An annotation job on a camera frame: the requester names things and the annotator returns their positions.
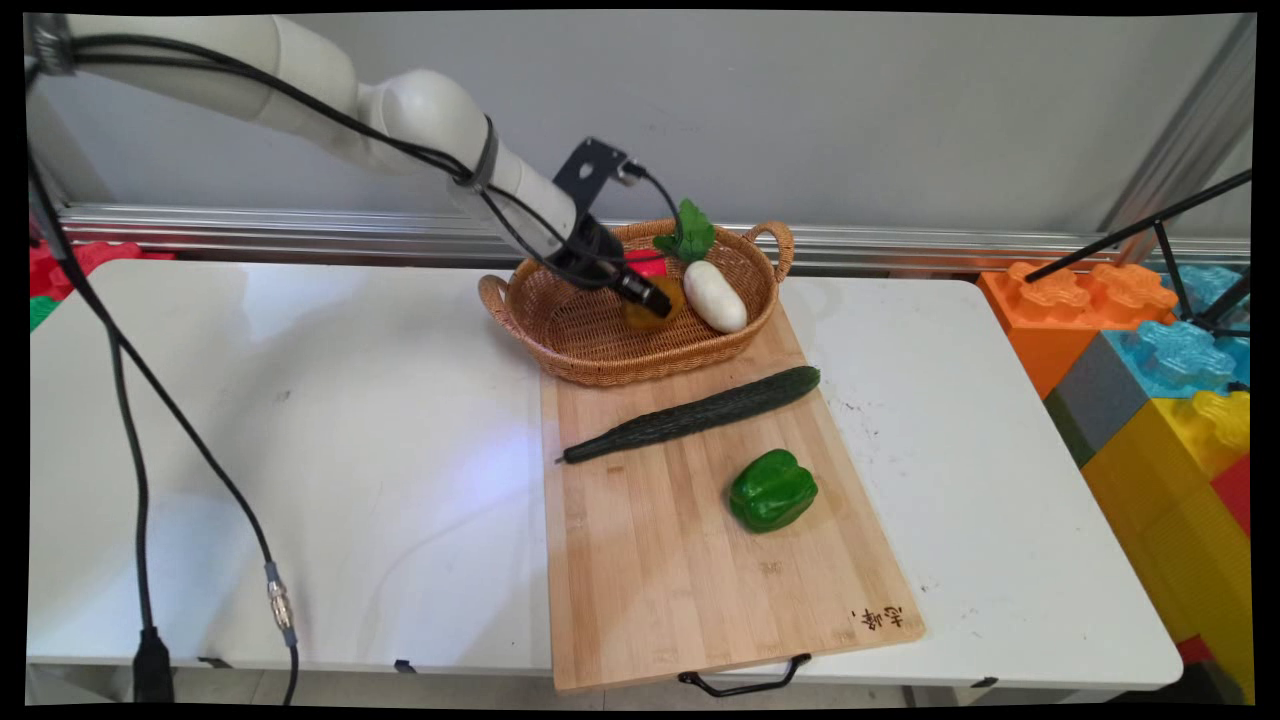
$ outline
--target white table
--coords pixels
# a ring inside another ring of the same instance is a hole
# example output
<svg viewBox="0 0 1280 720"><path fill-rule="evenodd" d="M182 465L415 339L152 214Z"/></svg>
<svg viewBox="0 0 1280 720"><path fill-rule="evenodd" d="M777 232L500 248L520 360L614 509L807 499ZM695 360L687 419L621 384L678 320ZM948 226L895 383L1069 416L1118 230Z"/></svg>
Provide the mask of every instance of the white table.
<svg viewBox="0 0 1280 720"><path fill-rule="evenodd" d="M483 274L116 260L92 277L257 511L306 669L550 671L538 368L481 307ZM1108 693L1178 679L974 286L791 278L782 302L928 625L797 679ZM31 366L27 657L129 662L133 469L105 333L78 296L32 334ZM129 388L174 664L285 667L248 523L132 366Z"/></svg>

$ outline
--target floor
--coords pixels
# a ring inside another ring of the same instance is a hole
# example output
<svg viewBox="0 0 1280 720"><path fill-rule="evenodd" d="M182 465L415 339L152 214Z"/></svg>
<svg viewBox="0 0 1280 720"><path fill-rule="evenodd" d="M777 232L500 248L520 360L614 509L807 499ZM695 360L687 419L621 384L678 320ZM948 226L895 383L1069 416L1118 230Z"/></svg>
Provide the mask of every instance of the floor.
<svg viewBox="0 0 1280 720"><path fill-rule="evenodd" d="M65 679L104 700L125 700L128 669L32 666L42 676ZM276 670L179 669L178 702L276 705L288 673ZM31 691L28 705L83 702L49 685ZM471 710L808 710L906 707L900 687L794 683L756 694L713 698L676 682L594 693L557 696L550 678L412 675L397 673L319 673L298 675L293 705L348 707L457 707Z"/></svg>

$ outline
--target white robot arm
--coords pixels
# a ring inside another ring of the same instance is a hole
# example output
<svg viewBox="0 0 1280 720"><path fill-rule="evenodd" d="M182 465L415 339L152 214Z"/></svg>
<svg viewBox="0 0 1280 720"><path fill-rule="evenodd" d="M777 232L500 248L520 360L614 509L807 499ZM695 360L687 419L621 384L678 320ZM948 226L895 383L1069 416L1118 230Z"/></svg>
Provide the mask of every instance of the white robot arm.
<svg viewBox="0 0 1280 720"><path fill-rule="evenodd" d="M61 29L55 33L47 24L52 18ZM572 178L547 179L512 152L494 133L490 123L471 96L448 77L426 69L410 70L383 83L369 86L356 79L351 59L329 40L278 15L221 17L113 17L38 14L29 22L28 54L41 53L42 42L56 44L69 38L104 35L134 35L183 41L215 50L253 68L264 70L297 87L307 95L357 119L396 140L436 150L457 159L463 168L477 169L490 149L492 176L488 195L520 238L512 236L479 192L445 181L449 196L468 215L493 225L508 243L552 265L561 277L582 287L612 287L627 300L641 302L659 315L669 310L667 299L653 284L618 260L602 260L621 255L617 243L585 210L599 184L585 195L570 195L557 183L572 184ZM111 44L95 51L145 54L148 56L191 58L182 51L129 44ZM250 78L191 68L86 64L88 72L115 78L129 85L169 95L219 113L260 123L270 128L306 137L320 147L365 168L411 174L426 165L399 150L347 129L332 119L303 106L280 91ZM575 158L591 145L584 142ZM611 165L609 179L634 181L622 172L627 159L621 151L596 142L620 156ZM590 169L582 160L580 165ZM521 208L540 215L540 220Z"/></svg>

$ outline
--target wooden cutting board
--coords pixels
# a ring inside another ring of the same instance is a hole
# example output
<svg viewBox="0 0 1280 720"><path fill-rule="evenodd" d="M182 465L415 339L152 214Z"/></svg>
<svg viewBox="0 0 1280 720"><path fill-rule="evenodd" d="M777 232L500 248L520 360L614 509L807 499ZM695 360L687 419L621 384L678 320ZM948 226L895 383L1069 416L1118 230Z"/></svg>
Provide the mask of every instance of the wooden cutting board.
<svg viewBox="0 0 1280 720"><path fill-rule="evenodd" d="M749 420L576 465L554 462L563 448L636 415L805 364L780 305L750 347L726 363L612 388L543 374L557 691L924 634L820 386ZM813 471L818 497L791 525L749 533L730 512L726 491L777 447Z"/></svg>

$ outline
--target cutting board handle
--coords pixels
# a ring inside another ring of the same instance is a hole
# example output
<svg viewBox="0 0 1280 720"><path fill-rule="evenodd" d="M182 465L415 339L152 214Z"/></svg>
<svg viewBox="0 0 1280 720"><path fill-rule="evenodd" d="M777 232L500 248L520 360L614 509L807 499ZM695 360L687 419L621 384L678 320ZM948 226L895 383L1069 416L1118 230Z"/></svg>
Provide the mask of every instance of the cutting board handle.
<svg viewBox="0 0 1280 720"><path fill-rule="evenodd" d="M699 688L703 688L703 692L705 692L712 697L730 697L735 694L758 693L760 691L774 691L790 685L791 678L795 678L796 670L799 670L801 665L809 662L810 660L813 660L813 656L809 655L808 652L804 655L797 655L791 659L791 664L787 666L787 674L783 675L781 680L774 680L772 683L760 683L759 685L742 685L740 688L728 688L721 691L708 685L707 680L704 680L701 675L699 675L698 673L681 673L680 675L676 676L676 679L687 685L698 685Z"/></svg>

